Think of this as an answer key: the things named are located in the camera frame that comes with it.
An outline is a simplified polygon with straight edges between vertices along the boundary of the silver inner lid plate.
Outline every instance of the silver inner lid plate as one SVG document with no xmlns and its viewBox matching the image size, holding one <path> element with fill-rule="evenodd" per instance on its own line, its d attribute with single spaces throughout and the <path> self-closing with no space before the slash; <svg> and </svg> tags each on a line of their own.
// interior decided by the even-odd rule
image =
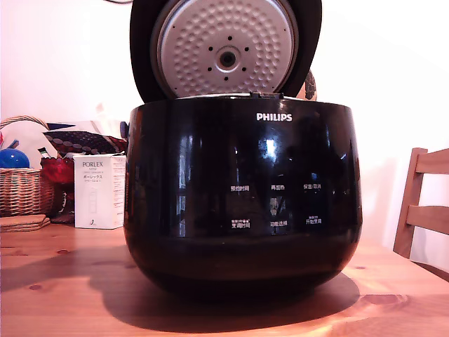
<svg viewBox="0 0 449 337">
<path fill-rule="evenodd" d="M 292 18 L 279 0 L 179 1 L 159 34 L 161 85 L 176 97 L 276 91 L 297 50 Z"/>
</svg>

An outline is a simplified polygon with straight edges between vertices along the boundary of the patterned cloth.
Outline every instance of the patterned cloth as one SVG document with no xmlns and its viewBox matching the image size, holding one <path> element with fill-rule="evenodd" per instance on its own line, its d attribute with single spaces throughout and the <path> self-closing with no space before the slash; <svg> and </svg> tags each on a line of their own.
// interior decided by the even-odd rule
<svg viewBox="0 0 449 337">
<path fill-rule="evenodd" d="M 126 151 L 128 142 L 111 136 L 87 131 L 49 131 L 43 133 L 51 145 L 65 156 L 69 152 L 86 154 L 111 154 Z"/>
</svg>

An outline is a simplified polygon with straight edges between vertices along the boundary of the blue ball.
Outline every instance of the blue ball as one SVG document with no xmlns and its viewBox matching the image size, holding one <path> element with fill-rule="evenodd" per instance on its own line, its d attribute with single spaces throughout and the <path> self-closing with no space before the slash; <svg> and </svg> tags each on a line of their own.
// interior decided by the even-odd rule
<svg viewBox="0 0 449 337">
<path fill-rule="evenodd" d="M 16 149 L 0 151 L 0 168 L 23 169 L 29 168 L 29 160 L 25 153 Z"/>
</svg>

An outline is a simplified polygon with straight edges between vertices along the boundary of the wooden table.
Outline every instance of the wooden table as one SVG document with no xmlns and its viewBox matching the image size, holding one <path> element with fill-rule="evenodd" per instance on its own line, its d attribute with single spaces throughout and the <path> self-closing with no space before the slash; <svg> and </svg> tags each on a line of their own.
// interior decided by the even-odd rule
<svg viewBox="0 0 449 337">
<path fill-rule="evenodd" d="M 302 299 L 206 305 L 158 290 L 123 229 L 49 225 L 1 236 L 1 335 L 449 336 L 449 283 L 361 242 L 343 273 Z"/>
</svg>

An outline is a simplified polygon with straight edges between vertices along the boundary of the black rice cooker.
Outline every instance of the black rice cooker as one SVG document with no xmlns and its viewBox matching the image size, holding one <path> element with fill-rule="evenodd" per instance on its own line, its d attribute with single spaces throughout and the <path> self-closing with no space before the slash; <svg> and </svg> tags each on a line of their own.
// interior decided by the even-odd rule
<svg viewBox="0 0 449 337">
<path fill-rule="evenodd" d="M 361 234 L 348 107 L 295 97 L 320 0 L 134 0 L 126 243 L 181 296 L 301 293 Z"/>
</svg>

